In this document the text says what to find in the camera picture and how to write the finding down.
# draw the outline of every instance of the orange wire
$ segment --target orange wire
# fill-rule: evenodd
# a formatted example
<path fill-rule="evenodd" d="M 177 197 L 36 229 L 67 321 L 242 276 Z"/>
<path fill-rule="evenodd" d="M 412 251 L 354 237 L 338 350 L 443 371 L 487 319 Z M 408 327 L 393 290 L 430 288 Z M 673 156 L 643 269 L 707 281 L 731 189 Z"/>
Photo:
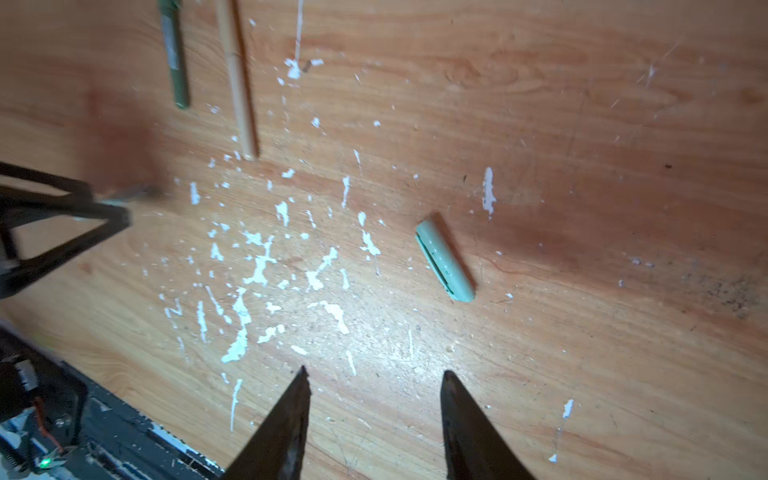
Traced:
<path fill-rule="evenodd" d="M 51 433 L 45 428 L 45 425 L 43 424 L 44 411 L 43 399 L 40 397 L 35 397 L 35 413 L 37 414 L 36 417 L 38 419 L 38 428 L 40 429 L 40 433 L 50 439 L 56 445 L 56 448 L 58 448 L 58 452 L 63 454 L 64 449 L 61 447 L 61 443 L 58 442 L 56 437 L 51 435 Z"/>

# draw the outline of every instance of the green marker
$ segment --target green marker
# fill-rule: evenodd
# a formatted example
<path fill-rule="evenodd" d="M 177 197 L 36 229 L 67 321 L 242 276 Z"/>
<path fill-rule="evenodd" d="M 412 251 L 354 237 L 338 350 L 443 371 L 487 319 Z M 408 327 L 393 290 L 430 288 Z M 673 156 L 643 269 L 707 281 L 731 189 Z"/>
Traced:
<path fill-rule="evenodd" d="M 163 27 L 165 52 L 170 67 L 170 81 L 174 86 L 176 106 L 190 106 L 187 90 L 187 70 L 184 68 L 184 56 L 181 54 L 181 34 L 179 31 L 179 0 L 157 0 L 160 6 L 160 21 Z"/>
<path fill-rule="evenodd" d="M 453 256 L 435 222 L 427 219 L 416 227 L 416 242 L 422 248 L 429 266 L 435 271 L 435 275 L 448 295 L 459 302 L 473 301 L 475 291 L 472 289 L 472 283 L 464 273 L 461 264 Z"/>

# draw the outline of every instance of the dark green pen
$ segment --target dark green pen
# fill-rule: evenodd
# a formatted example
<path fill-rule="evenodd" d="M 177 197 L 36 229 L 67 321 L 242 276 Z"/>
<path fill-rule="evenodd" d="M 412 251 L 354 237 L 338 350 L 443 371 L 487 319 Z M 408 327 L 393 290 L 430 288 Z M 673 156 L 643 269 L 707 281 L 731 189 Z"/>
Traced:
<path fill-rule="evenodd" d="M 184 56 L 181 53 L 181 33 L 179 31 L 179 0 L 157 0 L 160 6 L 160 20 L 163 27 L 165 52 L 170 67 L 170 82 L 174 86 L 176 106 L 190 106 L 190 94 L 187 89 L 187 69 L 184 68 Z"/>

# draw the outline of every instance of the wood grain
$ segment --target wood grain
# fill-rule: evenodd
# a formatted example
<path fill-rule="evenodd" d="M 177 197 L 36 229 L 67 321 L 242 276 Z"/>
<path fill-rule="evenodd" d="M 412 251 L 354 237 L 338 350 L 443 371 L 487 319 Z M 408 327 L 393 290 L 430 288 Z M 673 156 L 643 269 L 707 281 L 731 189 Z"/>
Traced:
<path fill-rule="evenodd" d="M 15 327 L 221 465 L 305 364 L 305 478 L 442 478 L 444 369 L 538 478 L 768 475 L 768 6 L 306 0 L 297 80 L 284 64 L 296 3 L 238 6 L 254 162 L 235 159 L 211 0 L 181 11 L 189 111 L 173 103 L 153 2 L 0 7 L 2 160 L 102 193 L 161 192 L 131 204 L 131 229 L 3 301 Z M 451 302 L 425 268 L 413 234 L 432 212 L 473 303 Z M 20 235 L 34 251 L 82 228 L 53 219 Z M 370 261 L 363 229 L 382 252 Z M 266 286 L 243 283 L 247 257 L 264 254 L 244 231 L 275 236 Z M 330 247 L 324 288 L 308 290 Z M 224 364 L 239 286 L 248 349 Z M 322 300 L 349 335 L 307 308 Z M 277 324 L 286 332 L 257 343 Z"/>

